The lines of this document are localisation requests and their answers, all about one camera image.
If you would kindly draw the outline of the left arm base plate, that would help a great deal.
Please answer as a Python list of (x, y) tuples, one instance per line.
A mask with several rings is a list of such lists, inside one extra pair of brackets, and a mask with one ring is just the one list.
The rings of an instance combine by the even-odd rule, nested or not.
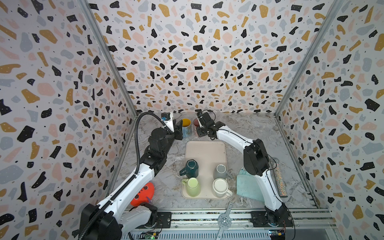
[(172, 212), (156, 212), (154, 214), (151, 214), (147, 223), (136, 227), (136, 229), (169, 229), (171, 227), (171, 220)]

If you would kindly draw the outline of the dark green mug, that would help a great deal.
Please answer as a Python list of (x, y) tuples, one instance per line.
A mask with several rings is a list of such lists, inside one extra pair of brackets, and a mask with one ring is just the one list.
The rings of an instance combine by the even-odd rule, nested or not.
[(188, 179), (197, 178), (199, 175), (198, 163), (194, 159), (188, 160), (185, 167), (180, 170), (179, 175), (186, 176)]

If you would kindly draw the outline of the red fish plush toy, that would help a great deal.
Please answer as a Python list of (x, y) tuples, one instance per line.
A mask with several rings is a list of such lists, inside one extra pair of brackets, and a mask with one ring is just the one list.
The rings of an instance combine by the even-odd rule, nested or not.
[(155, 194), (155, 186), (152, 183), (147, 183), (133, 198), (131, 206), (138, 207), (142, 203), (150, 203)]

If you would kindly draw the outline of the glitter bottle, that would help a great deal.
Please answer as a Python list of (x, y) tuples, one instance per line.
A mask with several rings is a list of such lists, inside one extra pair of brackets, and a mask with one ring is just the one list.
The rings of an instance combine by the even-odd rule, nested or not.
[(279, 160), (277, 158), (272, 157), (271, 158), (271, 164), (272, 164), (271, 168), (272, 168), (272, 172), (273, 172), (272, 175), (275, 179), (279, 196), (281, 198), (287, 198), (288, 193), (286, 190), (285, 181), (283, 180), (283, 175), (282, 175), (282, 171), (280, 169)]

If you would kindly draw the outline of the light green mug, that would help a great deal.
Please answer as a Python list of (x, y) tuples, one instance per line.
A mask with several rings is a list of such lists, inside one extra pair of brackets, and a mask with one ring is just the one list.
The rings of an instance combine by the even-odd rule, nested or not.
[(190, 197), (197, 197), (201, 193), (201, 185), (197, 178), (183, 179), (182, 184)]

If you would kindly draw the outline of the beige tray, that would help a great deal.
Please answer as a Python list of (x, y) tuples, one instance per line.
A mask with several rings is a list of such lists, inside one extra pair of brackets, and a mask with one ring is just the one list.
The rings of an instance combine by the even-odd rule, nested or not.
[(214, 191), (214, 171), (218, 165), (227, 166), (226, 146), (223, 142), (189, 141), (186, 145), (185, 161), (195, 160), (199, 166), (197, 181), (201, 186), (198, 196), (192, 197), (187, 193), (187, 185), (182, 184), (182, 196), (185, 199), (221, 200), (228, 199), (224, 194), (218, 197)]

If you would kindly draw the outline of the white mug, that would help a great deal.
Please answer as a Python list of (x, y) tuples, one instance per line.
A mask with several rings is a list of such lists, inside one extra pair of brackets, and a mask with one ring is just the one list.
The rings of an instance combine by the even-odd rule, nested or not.
[(232, 197), (233, 192), (229, 189), (228, 182), (223, 178), (217, 178), (213, 182), (214, 195), (217, 198)]

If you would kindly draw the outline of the teal cloth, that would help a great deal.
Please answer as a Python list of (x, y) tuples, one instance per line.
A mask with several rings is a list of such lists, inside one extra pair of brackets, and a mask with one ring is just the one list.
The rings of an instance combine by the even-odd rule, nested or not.
[(237, 195), (264, 202), (257, 179), (243, 168), (240, 169), (237, 175)]

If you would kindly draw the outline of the grey mug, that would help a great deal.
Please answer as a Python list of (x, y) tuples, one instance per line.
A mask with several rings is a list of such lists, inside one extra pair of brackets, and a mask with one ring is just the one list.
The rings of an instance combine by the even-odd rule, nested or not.
[(228, 178), (227, 167), (223, 164), (217, 165), (216, 168), (214, 169), (213, 178), (214, 180), (227, 179)]

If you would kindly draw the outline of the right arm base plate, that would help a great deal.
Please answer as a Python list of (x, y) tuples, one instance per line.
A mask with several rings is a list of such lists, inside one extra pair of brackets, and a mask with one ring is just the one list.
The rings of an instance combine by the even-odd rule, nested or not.
[(284, 213), (283, 217), (278, 220), (277, 224), (269, 223), (266, 211), (252, 211), (250, 222), (254, 228), (274, 228), (274, 227), (293, 227), (294, 223), (289, 213)]

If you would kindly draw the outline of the pink mug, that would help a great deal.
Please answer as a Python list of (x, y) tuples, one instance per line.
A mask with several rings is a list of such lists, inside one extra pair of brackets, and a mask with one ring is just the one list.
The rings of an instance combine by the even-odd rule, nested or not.
[(198, 135), (197, 128), (198, 128), (200, 125), (199, 125), (199, 121), (198, 121), (197, 118), (195, 118), (195, 119), (193, 120), (193, 125), (194, 125), (194, 127), (193, 127), (193, 129), (194, 129), (194, 134), (195, 134), (195, 136), (198, 137), (199, 135)]

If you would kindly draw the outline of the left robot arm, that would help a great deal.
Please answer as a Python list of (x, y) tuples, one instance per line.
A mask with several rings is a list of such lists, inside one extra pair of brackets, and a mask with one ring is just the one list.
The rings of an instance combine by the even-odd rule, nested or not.
[[(139, 148), (139, 123), (144, 116), (152, 116), (162, 126), (151, 132), (149, 146), (143, 154)], [(173, 119), (173, 113), (162, 113), (157, 116), (145, 112), (138, 116), (135, 129), (135, 148), (137, 164), (135, 170), (119, 187), (97, 205), (88, 204), (82, 211), (80, 219), (80, 240), (119, 240), (122, 236), (140, 226), (152, 228), (157, 221), (158, 209), (142, 203), (127, 212), (134, 197), (163, 168), (167, 155), (175, 140), (182, 140), (182, 123)]]

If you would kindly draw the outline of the light blue mug yellow inside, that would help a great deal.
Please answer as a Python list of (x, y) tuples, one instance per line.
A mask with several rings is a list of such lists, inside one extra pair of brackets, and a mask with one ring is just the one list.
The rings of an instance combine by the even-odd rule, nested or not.
[(192, 121), (190, 119), (182, 119), (183, 138), (188, 138), (192, 135)]

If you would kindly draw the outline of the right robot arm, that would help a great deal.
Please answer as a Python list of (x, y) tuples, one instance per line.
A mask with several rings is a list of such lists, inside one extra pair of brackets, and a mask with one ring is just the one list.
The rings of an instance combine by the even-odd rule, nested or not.
[(262, 140), (252, 140), (231, 130), (222, 122), (215, 122), (208, 110), (196, 110), (199, 137), (224, 141), (244, 157), (245, 170), (254, 177), (264, 198), (267, 221), (270, 226), (280, 226), (292, 219), (289, 209), (282, 202), (278, 190), (271, 180), (270, 158)]

